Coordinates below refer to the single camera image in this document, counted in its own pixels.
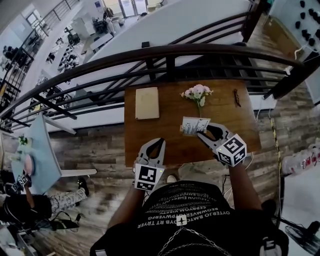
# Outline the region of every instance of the black t-shirt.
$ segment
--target black t-shirt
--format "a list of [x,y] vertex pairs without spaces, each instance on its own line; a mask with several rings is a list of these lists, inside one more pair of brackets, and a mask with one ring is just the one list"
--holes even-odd
[[17,194],[7,197],[2,206],[2,213],[7,222],[31,223],[51,217],[50,199],[45,195],[32,195],[34,208],[31,209],[27,196]]
[[[177,226],[180,215],[187,219],[182,230]],[[105,250],[107,256],[248,256],[275,248],[280,256],[288,254],[288,244],[288,237],[262,211],[234,210],[217,186],[179,181],[153,192],[133,223],[108,229],[90,255]]]

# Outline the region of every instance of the light blue table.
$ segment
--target light blue table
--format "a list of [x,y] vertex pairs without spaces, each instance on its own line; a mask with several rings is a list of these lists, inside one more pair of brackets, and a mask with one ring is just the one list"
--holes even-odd
[[62,176],[56,155],[50,144],[46,122],[42,113],[32,122],[28,129],[27,138],[32,138],[31,147],[20,145],[17,151],[22,151],[21,161],[12,161],[11,167],[14,179],[22,175],[26,154],[34,159],[34,175],[31,176],[32,194],[42,195],[47,192]]

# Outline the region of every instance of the chain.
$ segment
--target chain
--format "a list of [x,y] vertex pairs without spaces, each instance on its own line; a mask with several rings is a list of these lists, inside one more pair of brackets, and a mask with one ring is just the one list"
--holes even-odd
[[166,256],[170,253],[172,253],[173,251],[177,250],[177,249],[180,249],[180,248],[184,248],[184,247],[187,247],[187,246],[207,246],[207,247],[214,247],[213,245],[211,244],[206,244],[206,243],[188,243],[188,244],[184,244],[184,245],[181,245],[179,247],[176,247],[176,248],[173,248],[171,250],[169,250],[168,252],[166,252],[163,256]]
[[177,234],[179,234],[179,232],[180,232],[181,230],[189,231],[189,232],[191,232],[191,233],[193,233],[193,234],[196,234],[196,235],[198,235],[199,237],[201,237],[202,239],[204,239],[204,240],[206,240],[207,242],[209,242],[209,244],[203,244],[203,243],[188,243],[188,244],[184,244],[184,245],[181,245],[181,246],[176,247],[176,248],[174,248],[174,249],[171,249],[170,251],[166,252],[163,256],[168,255],[169,253],[171,253],[171,252],[173,252],[173,251],[175,251],[175,250],[177,250],[177,249],[184,248],[184,247],[187,247],[187,246],[193,246],[193,245],[197,245],[197,246],[202,245],[202,246],[213,247],[213,248],[218,249],[218,250],[219,250],[221,253],[223,253],[224,255],[232,256],[229,252],[227,252],[225,249],[217,246],[213,241],[211,241],[211,240],[209,240],[208,238],[206,238],[203,234],[200,234],[200,233],[198,233],[197,231],[195,231],[195,230],[193,230],[193,229],[188,229],[188,228],[185,228],[185,227],[183,227],[183,226],[181,226],[180,229],[177,230],[177,231],[173,234],[173,236],[171,236],[171,237],[169,238],[169,241],[165,243],[165,245],[162,247],[161,251],[158,253],[157,256],[161,256],[161,254],[162,254],[162,252],[164,251],[164,249],[167,248],[168,244],[174,239],[174,237],[175,237]]

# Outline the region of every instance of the beige notebook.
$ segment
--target beige notebook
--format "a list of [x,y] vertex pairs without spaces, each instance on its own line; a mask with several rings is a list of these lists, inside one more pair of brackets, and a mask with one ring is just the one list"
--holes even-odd
[[135,90],[135,119],[159,118],[158,88],[143,88]]

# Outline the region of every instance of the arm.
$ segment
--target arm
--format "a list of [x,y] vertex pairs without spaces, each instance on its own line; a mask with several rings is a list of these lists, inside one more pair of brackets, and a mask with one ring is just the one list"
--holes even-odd
[[145,191],[135,188],[133,185],[126,194],[124,200],[120,204],[112,216],[108,229],[120,223],[128,223],[134,219],[142,207],[145,198]]
[[236,210],[261,210],[261,201],[242,163],[229,166],[230,181]]
[[27,184],[24,185],[25,194],[26,194],[26,200],[28,201],[31,209],[33,209],[33,208],[35,208],[35,202],[34,202],[34,198],[32,197],[32,194],[31,194],[31,192],[29,190],[29,186]]

